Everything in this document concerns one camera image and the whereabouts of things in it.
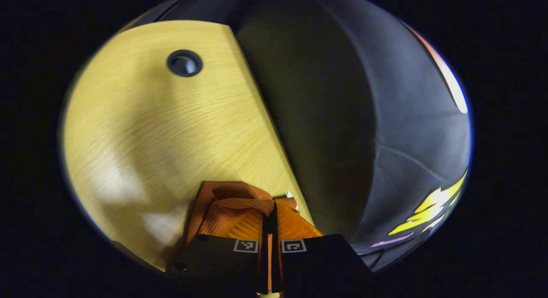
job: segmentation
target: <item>orange textured surface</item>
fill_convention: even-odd
[[[323,236],[323,234],[293,209],[286,205],[278,205],[279,240],[304,239],[320,236]]]
[[[284,203],[292,211],[297,205],[294,198],[276,202]],[[270,216],[274,200],[268,192],[246,183],[204,182],[188,223],[187,244],[197,234],[217,235],[248,209]]]
[[[215,236],[258,240],[261,243],[262,213],[257,209],[249,208],[245,213],[236,218],[231,224],[225,226]]]

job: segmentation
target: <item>yellow pattern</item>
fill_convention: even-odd
[[[445,190],[437,188],[432,193],[430,193],[415,210],[415,214],[409,217],[405,223],[393,229],[389,233],[389,235],[403,232],[404,230],[419,226],[435,218],[444,209],[444,205],[446,204],[446,202],[452,199],[452,197],[460,189],[462,183],[464,182],[464,178],[466,177],[467,171],[468,169],[464,171],[462,177],[454,185],[448,187]],[[449,205],[452,205],[455,202],[456,197]]]

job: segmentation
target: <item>wood grain surface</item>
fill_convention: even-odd
[[[167,57],[191,50],[202,71],[181,77]],[[163,270],[184,245],[203,181],[290,191],[310,217],[229,27],[163,21],[119,33],[90,60],[68,99],[67,176],[98,228]]]

